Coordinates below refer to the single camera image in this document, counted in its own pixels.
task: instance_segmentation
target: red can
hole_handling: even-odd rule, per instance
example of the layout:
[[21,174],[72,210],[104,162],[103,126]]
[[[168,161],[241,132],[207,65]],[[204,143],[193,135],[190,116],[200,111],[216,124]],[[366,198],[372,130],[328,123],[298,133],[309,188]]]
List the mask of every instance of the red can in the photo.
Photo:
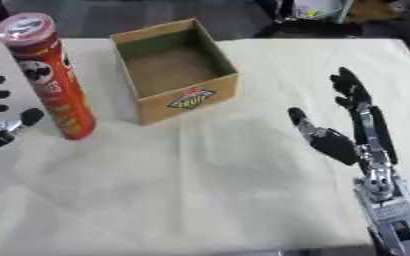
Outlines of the red can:
[[77,140],[95,128],[53,19],[22,13],[0,23],[0,40],[11,51],[65,138]]

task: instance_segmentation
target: open box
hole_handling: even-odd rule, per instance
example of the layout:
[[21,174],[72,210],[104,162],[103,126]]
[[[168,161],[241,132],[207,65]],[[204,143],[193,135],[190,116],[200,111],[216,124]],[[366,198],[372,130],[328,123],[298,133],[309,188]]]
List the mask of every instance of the open box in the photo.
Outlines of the open box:
[[236,69],[195,19],[116,34],[112,40],[142,124],[235,94]]

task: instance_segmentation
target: table surface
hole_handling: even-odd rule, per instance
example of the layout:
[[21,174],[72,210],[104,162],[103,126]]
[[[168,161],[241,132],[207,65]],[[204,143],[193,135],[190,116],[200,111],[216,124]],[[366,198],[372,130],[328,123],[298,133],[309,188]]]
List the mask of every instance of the table surface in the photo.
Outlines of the table surface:
[[[308,147],[287,109],[350,135],[329,76],[365,83],[410,183],[410,53],[394,40],[240,40],[235,98],[142,127],[107,39],[64,40],[98,119],[81,141],[46,117],[0,149],[0,255],[197,254],[369,243],[356,167]],[[0,44],[16,119],[41,106]]]

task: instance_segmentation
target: silver can lid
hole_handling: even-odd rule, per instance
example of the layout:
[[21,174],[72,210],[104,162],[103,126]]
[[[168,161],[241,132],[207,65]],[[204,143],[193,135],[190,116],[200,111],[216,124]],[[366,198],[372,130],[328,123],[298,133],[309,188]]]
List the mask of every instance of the silver can lid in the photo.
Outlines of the silver can lid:
[[55,31],[55,23],[50,16],[21,13],[0,23],[0,40],[7,46],[28,46],[48,39]]

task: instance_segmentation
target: floor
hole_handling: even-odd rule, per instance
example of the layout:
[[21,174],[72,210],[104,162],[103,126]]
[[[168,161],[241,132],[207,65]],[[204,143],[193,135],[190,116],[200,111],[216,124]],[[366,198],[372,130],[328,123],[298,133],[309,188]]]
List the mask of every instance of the floor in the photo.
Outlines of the floor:
[[12,13],[44,12],[63,37],[104,38],[197,17],[216,40],[251,37],[269,23],[249,0],[8,0]]

